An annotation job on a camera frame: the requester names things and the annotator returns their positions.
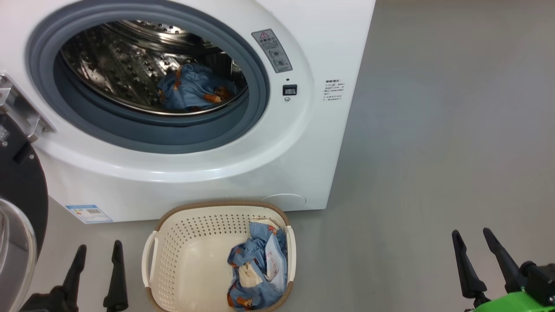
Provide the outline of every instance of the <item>warning sticker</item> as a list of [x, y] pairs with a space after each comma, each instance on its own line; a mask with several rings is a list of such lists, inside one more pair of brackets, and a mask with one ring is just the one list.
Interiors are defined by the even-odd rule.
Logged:
[[326, 80], [324, 84], [324, 101], [340, 100], [343, 98], [345, 83], [340, 79]]
[[264, 53], [270, 60], [272, 67], [276, 73], [288, 72], [293, 70], [291, 62], [283, 46], [271, 29], [252, 33], [258, 45], [264, 50]]
[[106, 223], [113, 222], [96, 205], [65, 206], [74, 216], [83, 223]]

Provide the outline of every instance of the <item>stainless steel drum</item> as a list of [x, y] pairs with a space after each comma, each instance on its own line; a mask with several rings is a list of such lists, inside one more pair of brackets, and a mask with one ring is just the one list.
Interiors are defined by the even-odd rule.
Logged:
[[[196, 115], [222, 109], [247, 89], [239, 66], [221, 49], [177, 26], [120, 21], [89, 28], [60, 50], [68, 67], [90, 89], [130, 109], [158, 115]], [[181, 65], [198, 62], [238, 86], [234, 98], [208, 109], [165, 109], [158, 82]]]

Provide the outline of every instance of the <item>blue printed fabric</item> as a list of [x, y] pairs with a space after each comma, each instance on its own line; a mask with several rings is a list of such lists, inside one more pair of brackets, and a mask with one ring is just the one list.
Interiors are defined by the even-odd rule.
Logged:
[[166, 109], [206, 109], [218, 105], [213, 98], [215, 90], [222, 87], [230, 96], [237, 94], [233, 82], [214, 74], [207, 66], [189, 63], [162, 78], [158, 94]]
[[268, 223], [251, 221], [252, 238], [229, 254], [233, 280], [228, 304], [237, 311], [267, 308], [281, 298], [287, 286], [285, 232]]

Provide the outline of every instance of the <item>laundry basket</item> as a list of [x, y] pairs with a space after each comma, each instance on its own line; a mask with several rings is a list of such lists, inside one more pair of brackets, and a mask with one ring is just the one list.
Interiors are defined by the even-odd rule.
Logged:
[[258, 311], [279, 308], [291, 293], [295, 279], [295, 235], [287, 216], [267, 203], [212, 202], [169, 211], [149, 236], [143, 251], [142, 273], [148, 298], [156, 309], [234, 311], [227, 301], [233, 277], [227, 259], [232, 247], [250, 237], [249, 221], [255, 218], [271, 219], [286, 233], [287, 289], [277, 303]]

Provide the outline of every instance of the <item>concrete floor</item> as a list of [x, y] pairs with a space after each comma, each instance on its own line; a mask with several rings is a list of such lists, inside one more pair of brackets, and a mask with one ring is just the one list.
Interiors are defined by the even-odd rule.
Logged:
[[[490, 298], [504, 281], [483, 227], [518, 263], [555, 261], [554, 12], [534, 1], [378, 1], [328, 208], [288, 213], [298, 267], [281, 311], [470, 308], [454, 229]], [[87, 244], [79, 306], [104, 311], [120, 239], [129, 311], [152, 311], [139, 259], [154, 224], [84, 225], [52, 202], [31, 292], [61, 283]]]

